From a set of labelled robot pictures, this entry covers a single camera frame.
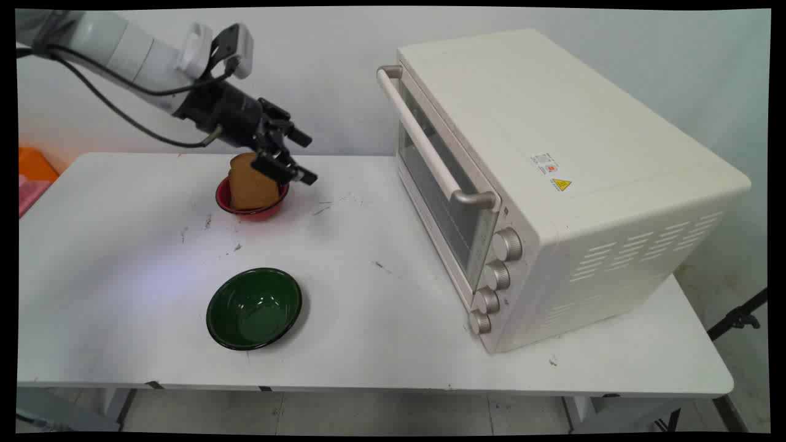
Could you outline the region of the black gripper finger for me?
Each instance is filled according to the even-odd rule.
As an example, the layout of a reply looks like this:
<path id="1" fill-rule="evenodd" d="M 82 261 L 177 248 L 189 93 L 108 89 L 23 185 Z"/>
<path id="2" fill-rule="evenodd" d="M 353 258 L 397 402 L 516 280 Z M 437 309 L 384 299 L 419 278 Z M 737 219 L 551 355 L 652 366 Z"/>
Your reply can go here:
<path id="1" fill-rule="evenodd" d="M 259 98 L 258 103 L 262 109 L 259 121 L 259 128 L 262 134 L 266 136 L 289 138 L 292 142 L 303 148 L 311 145 L 313 138 L 306 134 L 306 132 L 298 129 L 297 126 L 292 123 L 292 116 L 288 111 L 265 98 Z"/>
<path id="2" fill-rule="evenodd" d="M 290 182 L 300 182 L 304 185 L 313 185 L 318 176 L 309 169 L 301 167 L 287 152 L 279 152 L 278 156 L 261 150 L 253 159 L 252 168 L 264 174 L 279 185 Z"/>

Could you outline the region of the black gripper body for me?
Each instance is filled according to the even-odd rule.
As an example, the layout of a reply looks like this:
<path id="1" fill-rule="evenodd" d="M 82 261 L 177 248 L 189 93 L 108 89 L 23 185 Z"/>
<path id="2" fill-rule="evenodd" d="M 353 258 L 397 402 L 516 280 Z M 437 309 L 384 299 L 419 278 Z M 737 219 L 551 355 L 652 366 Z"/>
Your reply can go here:
<path id="1" fill-rule="evenodd" d="M 174 116 L 192 121 L 197 129 L 207 134 L 221 126 L 219 140 L 233 147 L 252 149 L 255 148 L 253 137 L 263 118 L 291 118 L 277 104 L 265 98 L 255 99 L 225 79 L 188 91 Z"/>

